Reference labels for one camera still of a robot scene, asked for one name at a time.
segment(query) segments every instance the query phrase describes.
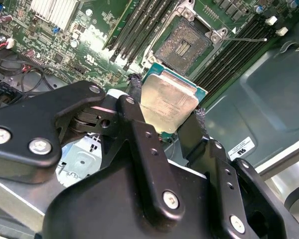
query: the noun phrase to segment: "cable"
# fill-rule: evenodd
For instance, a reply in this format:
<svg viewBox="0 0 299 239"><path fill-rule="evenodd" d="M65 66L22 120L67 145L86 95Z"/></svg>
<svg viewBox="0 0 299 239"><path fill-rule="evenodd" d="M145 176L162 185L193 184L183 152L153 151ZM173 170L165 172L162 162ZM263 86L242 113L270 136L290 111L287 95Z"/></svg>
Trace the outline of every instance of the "cable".
<svg viewBox="0 0 299 239"><path fill-rule="evenodd" d="M6 49L2 48L3 46L6 46L7 43L3 43L0 45L0 52L4 52ZM12 54L15 54L13 51L8 51L8 54L4 54L4 56L2 57L0 55L0 73L5 75L5 76L13 76L13 75L19 75L21 73L23 73L22 78L21 78L21 89L22 92L24 93L30 93L32 91L34 91L35 89L37 89L39 87L39 85L43 83L47 86L47 88L52 91L54 90L54 88L51 86L51 84L48 82L48 80L45 77L45 72L44 72L44 68L51 68L54 69L56 71L58 71L60 74L62 74L69 82L71 82L70 78L64 73L62 72L60 69L54 67L54 66L50 66L50 65L37 65L37 64L33 64L27 61L23 61L23 60L11 60L11 59L7 59L8 56L10 56ZM1 61L6 61L6 62L13 62L13 63L19 63L22 64L22 67L20 68L7 68L1 65ZM39 71L41 74L41 78L38 81L38 83L29 91L25 92L24 89L24 78L25 76L31 72L31 71Z"/></svg>
<svg viewBox="0 0 299 239"><path fill-rule="evenodd" d="M30 69L26 70L25 73L22 75L20 84L21 84L21 90L22 90L23 93L29 93L29 92L34 91L35 89L37 89L37 88L40 86L42 80L44 80L44 78L45 78L44 72L43 72L43 71L40 71L40 73L41 73L41 78L40 78L40 80L36 83L36 85L35 85L32 89L28 90L27 92L25 91L25 89L24 89L24 79L25 79L25 76L26 76L29 72L31 72L31 71L35 71L35 70L36 70L36 68L34 68L34 67L33 67L33 68L30 68Z"/></svg>
<svg viewBox="0 0 299 239"><path fill-rule="evenodd" d="M174 157L174 154L175 154L175 140L173 139L173 137L169 137L170 141L171 141L171 145L170 146L173 146L173 149L172 149L172 152L171 152L171 155L169 156L169 160L172 160L172 158Z"/></svg>
<svg viewBox="0 0 299 239"><path fill-rule="evenodd" d="M8 50L6 48L0 48L0 57L1 58L8 58L9 56L14 55L15 53L11 50ZM2 65L2 60L0 60L0 73L4 76L15 76L19 75L24 71L24 65L22 64L18 68L12 68L12 67L4 67Z"/></svg>
<svg viewBox="0 0 299 239"><path fill-rule="evenodd" d="M226 41L249 41L249 42L268 41L267 38L259 38L259 39L251 39L251 38L222 38L222 40L226 40Z"/></svg>

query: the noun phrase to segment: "black plastic bracket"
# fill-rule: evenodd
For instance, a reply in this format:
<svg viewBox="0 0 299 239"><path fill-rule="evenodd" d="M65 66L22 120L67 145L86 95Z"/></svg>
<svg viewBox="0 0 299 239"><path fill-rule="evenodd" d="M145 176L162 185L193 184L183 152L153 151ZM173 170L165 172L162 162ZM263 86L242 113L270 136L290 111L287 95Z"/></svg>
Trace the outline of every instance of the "black plastic bracket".
<svg viewBox="0 0 299 239"><path fill-rule="evenodd" d="M0 128L11 134L0 144L0 177L26 183L48 180L61 158L60 142L73 116L104 98L102 89L81 81L0 109ZM48 154L29 150L30 142L38 138L52 145Z"/></svg>
<svg viewBox="0 0 299 239"><path fill-rule="evenodd" d="M115 164L114 161L130 152L146 218L161 230L170 230L183 217L185 205L157 133L152 125L145 123L141 108L133 98L121 96L117 101L117 111L121 133L108 153L102 152L101 168ZM166 191L177 197L177 208L172 209L164 202Z"/></svg>
<svg viewBox="0 0 299 239"><path fill-rule="evenodd" d="M250 226L263 238L299 239L299 223L274 195L250 163L231 162L236 169Z"/></svg>
<svg viewBox="0 0 299 239"><path fill-rule="evenodd" d="M211 228L220 238L250 238L236 171L227 163L225 149L219 142L210 139L203 144L204 154L189 161L193 162L191 168L205 174L210 182Z"/></svg>

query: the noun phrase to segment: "black dimm slot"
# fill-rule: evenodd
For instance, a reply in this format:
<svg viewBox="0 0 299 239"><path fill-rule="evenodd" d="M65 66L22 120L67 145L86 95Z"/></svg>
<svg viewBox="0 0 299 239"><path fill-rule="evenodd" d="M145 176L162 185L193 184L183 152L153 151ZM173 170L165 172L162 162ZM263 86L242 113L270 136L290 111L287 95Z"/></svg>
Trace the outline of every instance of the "black dimm slot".
<svg viewBox="0 0 299 239"><path fill-rule="evenodd" d="M140 36L140 33L143 31L144 27L148 24L150 21L151 15L153 12L155 12L160 5L159 0L153 0L149 7L146 9L145 13L142 15L140 21L137 24L137 27L135 27L132 32L130 33L129 37L125 41L124 47L122 48L122 59L125 59L127 56L127 53L131 47L131 45L136 41L136 39Z"/></svg>
<svg viewBox="0 0 299 239"><path fill-rule="evenodd" d="M112 46L109 47L110 50L115 49L115 56L118 56L123 44L126 41L126 38L130 36L130 32L133 30L133 28L139 23L139 19L144 13L144 10L148 7L151 0L141 0L137 8L133 11L132 15L130 16L128 22L123 27L121 33L119 36L115 39L114 43L112 43Z"/></svg>
<svg viewBox="0 0 299 239"><path fill-rule="evenodd" d="M251 21L242 29L242 31L237 35L237 37L241 38L241 37L245 37L246 33L248 33L252 26L254 26L256 24L257 19L253 18L251 19ZM219 64L219 62L222 62L222 60L224 59L226 54L229 54L229 51L231 51L232 49L234 49L237 45L239 44L239 42L230 42L226 48L222 51L222 53L220 55L218 55L213 62L206 67L206 69L200 74L200 76L195 80L195 83L198 83L198 81L200 79L202 79L206 74L209 74L214 67L217 66L217 64Z"/></svg>
<svg viewBox="0 0 299 239"><path fill-rule="evenodd" d="M269 37L269 34L262 34L260 37L261 38L265 38L265 37ZM226 83L228 82L228 80L230 80L230 78L236 73L236 70L231 70L230 68L233 69L240 69L241 67L243 67L245 65L246 62L248 62L257 52L259 49L261 49L266 43L265 42L253 42L254 45L253 47L249 47L247 46L244 52L241 52L241 55L244 55L243 57L239 58L236 60L236 62L233 63L233 65L228 66L224 69L225 73L223 74L223 76L221 76L221 78L217 81L212 81L212 84L208 86L208 90L209 92L212 92L213 90L215 90L215 88L219 88L219 84L221 83Z"/></svg>
<svg viewBox="0 0 299 239"><path fill-rule="evenodd" d="M259 39L273 36L275 36L275 31L265 25L263 19L255 16L236 37ZM248 41L229 43L194 81L209 92L204 102L234 77L246 62L250 61L266 44L266 42Z"/></svg>
<svg viewBox="0 0 299 239"><path fill-rule="evenodd" d="M237 38L245 38L247 37L250 33L252 34L253 31L255 30L255 27L257 26L257 23L255 20L252 20L246 27L243 29L242 32L240 32L239 35L237 35ZM247 42L237 42L233 41L228 44L225 50L223 50L222 54L217 56L215 60L201 73L199 78L196 79L195 83L196 84L201 84L206 78L209 78L211 74L213 74L216 70L216 68L221 65L221 64L227 64L228 56L232 53L232 55L237 54L237 51L239 51L239 47L242 44L247 44Z"/></svg>
<svg viewBox="0 0 299 239"><path fill-rule="evenodd" d="M274 32L271 32L269 34L264 35L264 37L270 37L274 36ZM250 51L245 52L245 58L244 59L238 59L236 65L234 66L236 70L231 70L225 73L222 78L215 84L212 88L209 89L209 94L204 98L204 102L210 99L214 93L216 93L221 87L223 87L234 75L237 71L239 71L246 62L250 61L259 50L261 50L267 43L266 42L259 42L257 46L254 46L251 48Z"/></svg>
<svg viewBox="0 0 299 239"><path fill-rule="evenodd" d="M141 40L139 41L138 45L132 45L132 49L130 49L128 54L128 64L131 64L136 56L139 54L139 52L142 50L142 47L146 43L146 39L152 34L152 32L155 30L157 25L161 22L163 17L167 14L170 7L173 5L174 0L165 1L166 4L162 4L160 9L156 12L155 16L153 16L151 23L146 27L145 31L146 34L143 35Z"/></svg>
<svg viewBox="0 0 299 239"><path fill-rule="evenodd" d="M248 35L250 38L262 38L262 33L263 29L262 27L258 27L258 29L251 28L252 34ZM243 51L246 47L255 47L257 45L257 42L246 42L246 41L241 41L237 43L234 48L230 51L228 51L227 56L225 56L222 60L221 63L218 64L218 67L216 69L213 69L212 72L210 72L210 75L208 75L204 80L202 80L199 84L203 84L205 89L208 88L209 84L214 82L212 79L215 79L218 75L223 73L224 71L230 71L231 68L233 67L231 63L235 61L237 58L241 59L243 57Z"/></svg>
<svg viewBox="0 0 299 239"><path fill-rule="evenodd" d="M259 50L262 49L262 47L264 47L266 45L266 43L260 43L257 48L255 48L252 52L252 54L256 54ZM208 92L208 94L206 95L206 97L204 98L203 102L206 102L207 100L209 100L214 93L216 93L220 88L222 88L234 75L235 75L236 71L232 71L230 72L230 74L226 75L227 80L223 80L220 82L220 84L217 86L217 88L213 88L212 90L210 90Z"/></svg>

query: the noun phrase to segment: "silver heatsink fins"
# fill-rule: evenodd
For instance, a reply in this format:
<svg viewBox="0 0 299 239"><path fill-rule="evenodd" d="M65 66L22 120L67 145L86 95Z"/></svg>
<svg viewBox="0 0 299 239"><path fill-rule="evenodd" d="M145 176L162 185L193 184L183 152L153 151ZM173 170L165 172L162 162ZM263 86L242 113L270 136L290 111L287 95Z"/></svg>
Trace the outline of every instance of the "silver heatsink fins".
<svg viewBox="0 0 299 239"><path fill-rule="evenodd" d="M37 17L65 31L78 4L79 0L32 0L30 9Z"/></svg>

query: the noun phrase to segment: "green circuit board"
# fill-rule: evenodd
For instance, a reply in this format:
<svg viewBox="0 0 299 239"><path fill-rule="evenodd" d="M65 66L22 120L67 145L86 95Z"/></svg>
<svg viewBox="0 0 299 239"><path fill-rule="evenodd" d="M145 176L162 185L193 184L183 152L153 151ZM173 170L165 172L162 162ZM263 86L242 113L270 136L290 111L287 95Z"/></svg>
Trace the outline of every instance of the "green circuit board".
<svg viewBox="0 0 299 239"><path fill-rule="evenodd" d="M37 19L33 24L34 14L30 11L31 0L6 0L3 14L11 14L13 21L9 24L0 24L0 36L13 37L16 45L13 50L18 53L35 51L34 61L58 67L68 75L71 82L80 80L95 82L105 88L124 89L127 86L126 75L142 72L134 64L128 72L123 72L123 63L109 61L109 51L102 50L107 36L114 28L123 14L129 0L95 0L81 3L73 16L68 30L53 33L53 26ZM86 15L86 10L92 10L91 16ZM74 31L80 34L77 48L71 47L70 41ZM56 62L61 55L61 62ZM77 72L73 66L80 64L86 69L84 74Z"/></svg>
<svg viewBox="0 0 299 239"><path fill-rule="evenodd" d="M87 80L106 89L124 90L127 87L127 78L130 73L143 75L146 73L147 68L144 65L143 57L148 45L153 38L157 37L157 33L164 26L164 21L168 19L175 6L183 2L182 0L156 0L161 4L166 3L166 10L161 12L163 17L157 19L155 27L148 35L140 28L139 33L144 39L144 43L140 45L138 51L135 51L137 54L132 58L133 63L129 65L128 69L125 69L126 60L120 56L111 60L114 50L109 50L109 46L113 40L120 36L129 17L142 1L155 2L155 0L77 0L78 6L71 16L68 28L65 31L55 32L54 25L37 18L31 10L33 0L6 0L2 14L11 14L13 21L0 24L0 37L15 39L16 44L13 50L18 53L26 54L30 50L35 51L35 55L32 56L34 62L57 67L68 75L70 78L68 83ZM261 5L265 10L274 11L277 17L284 20L296 21L299 18L297 8L288 8L286 3L279 0L233 0L229 1L229 5L226 7L223 5L225 1L229 0L195 0L193 9L197 14L196 20L206 21L214 29L225 27L229 38L236 37L244 29L244 26L253 19L256 15L256 5ZM234 11L230 13L229 8L232 5L234 5ZM174 17L161 35L155 39L152 47L154 53L166 42L183 19L181 16ZM130 47L138 43L137 40L134 40L130 43ZM230 41L223 41L214 52L212 52L214 48L211 45L206 47L193 60L190 68L181 75L195 81L229 44ZM54 74L60 79L68 81L62 74L57 72Z"/></svg>

